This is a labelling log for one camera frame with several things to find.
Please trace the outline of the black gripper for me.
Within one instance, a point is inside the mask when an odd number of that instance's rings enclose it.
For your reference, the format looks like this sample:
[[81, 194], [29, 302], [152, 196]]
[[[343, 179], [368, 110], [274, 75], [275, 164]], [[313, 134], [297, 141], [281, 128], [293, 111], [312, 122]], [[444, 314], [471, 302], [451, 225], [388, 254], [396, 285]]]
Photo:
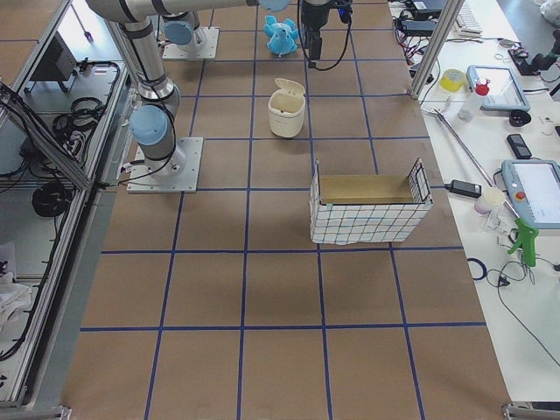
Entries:
[[320, 28], [302, 24], [302, 46], [308, 60], [320, 60], [322, 52], [322, 38]]

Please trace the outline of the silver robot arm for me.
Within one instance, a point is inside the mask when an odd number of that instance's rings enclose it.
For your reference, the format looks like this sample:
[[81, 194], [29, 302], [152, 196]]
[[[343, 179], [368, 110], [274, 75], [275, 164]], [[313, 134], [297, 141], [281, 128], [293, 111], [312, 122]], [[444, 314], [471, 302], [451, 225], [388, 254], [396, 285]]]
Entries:
[[187, 180], [196, 184], [203, 139], [177, 134], [180, 91], [165, 70], [151, 16], [129, 17], [115, 26], [121, 40], [119, 52], [133, 74], [138, 98], [130, 114], [129, 131], [143, 154], [143, 173], [131, 174], [122, 183], [131, 188], [170, 191]]
[[[240, 6], [261, 6], [266, 10], [279, 12], [291, 1], [219, 1], [219, 0], [132, 0], [132, 1], [87, 1], [89, 8], [97, 15], [111, 22], [139, 23], [154, 15], [171, 15], [188, 11], [204, 11]], [[322, 38], [320, 30], [328, 23], [330, 10], [336, 8], [334, 1], [299, 1], [299, 23], [302, 49], [309, 60], [320, 59]]]

